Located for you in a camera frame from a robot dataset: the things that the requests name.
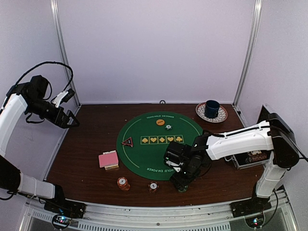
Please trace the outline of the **red chip stack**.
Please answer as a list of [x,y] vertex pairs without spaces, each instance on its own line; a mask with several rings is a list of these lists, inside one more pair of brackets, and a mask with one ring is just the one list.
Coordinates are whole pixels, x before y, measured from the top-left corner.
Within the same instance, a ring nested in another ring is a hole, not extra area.
[[118,187],[123,191],[128,191],[130,189],[130,184],[125,177],[120,177],[117,179]]

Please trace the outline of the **green 20 chip stack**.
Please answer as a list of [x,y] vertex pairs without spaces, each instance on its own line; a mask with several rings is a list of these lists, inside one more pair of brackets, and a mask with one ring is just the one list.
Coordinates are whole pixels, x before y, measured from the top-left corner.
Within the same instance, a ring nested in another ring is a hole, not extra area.
[[188,188],[178,189],[178,192],[180,192],[180,193],[184,193],[184,192],[186,192],[186,191],[187,191],[187,189],[188,189]]

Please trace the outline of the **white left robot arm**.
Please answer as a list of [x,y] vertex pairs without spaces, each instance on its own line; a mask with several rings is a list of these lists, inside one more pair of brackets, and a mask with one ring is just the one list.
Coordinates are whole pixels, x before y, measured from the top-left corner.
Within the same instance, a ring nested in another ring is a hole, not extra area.
[[55,99],[45,99],[48,82],[46,79],[13,85],[0,108],[0,187],[11,195],[20,194],[51,200],[50,205],[59,214],[69,210],[63,188],[23,173],[13,162],[17,155],[8,151],[20,151],[19,141],[26,141],[22,135],[30,134],[30,124],[22,131],[21,120],[37,115],[41,122],[50,122],[63,129],[79,126],[79,121],[70,110],[64,110],[62,103],[73,97],[73,90],[63,90]]

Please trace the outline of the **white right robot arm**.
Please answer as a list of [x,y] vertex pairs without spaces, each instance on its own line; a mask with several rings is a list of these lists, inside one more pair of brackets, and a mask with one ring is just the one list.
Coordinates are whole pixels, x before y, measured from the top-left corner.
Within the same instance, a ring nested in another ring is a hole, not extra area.
[[257,212],[265,205],[273,189],[287,169],[299,162],[299,149],[294,133],[284,120],[271,113],[260,123],[231,132],[213,133],[204,130],[192,145],[171,141],[164,155],[164,163],[175,170],[170,181],[183,191],[200,174],[200,167],[234,154],[269,151],[267,166],[256,183],[254,196],[247,201],[247,209]]

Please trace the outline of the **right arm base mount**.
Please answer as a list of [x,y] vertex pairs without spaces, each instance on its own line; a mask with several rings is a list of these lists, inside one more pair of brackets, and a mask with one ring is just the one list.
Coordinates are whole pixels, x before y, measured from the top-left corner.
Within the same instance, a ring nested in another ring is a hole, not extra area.
[[269,198],[253,196],[250,199],[233,202],[230,204],[234,218],[245,217],[245,222],[250,228],[261,228],[265,223],[264,211],[271,209]]

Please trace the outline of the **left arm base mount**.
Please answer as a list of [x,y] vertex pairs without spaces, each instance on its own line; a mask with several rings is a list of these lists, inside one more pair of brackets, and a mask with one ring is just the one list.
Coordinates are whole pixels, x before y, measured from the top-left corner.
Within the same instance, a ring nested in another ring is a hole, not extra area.
[[43,200],[45,201],[44,209],[55,213],[51,223],[58,230],[68,228],[73,219],[84,218],[86,205],[67,200],[60,185],[55,185],[55,195],[52,199]]

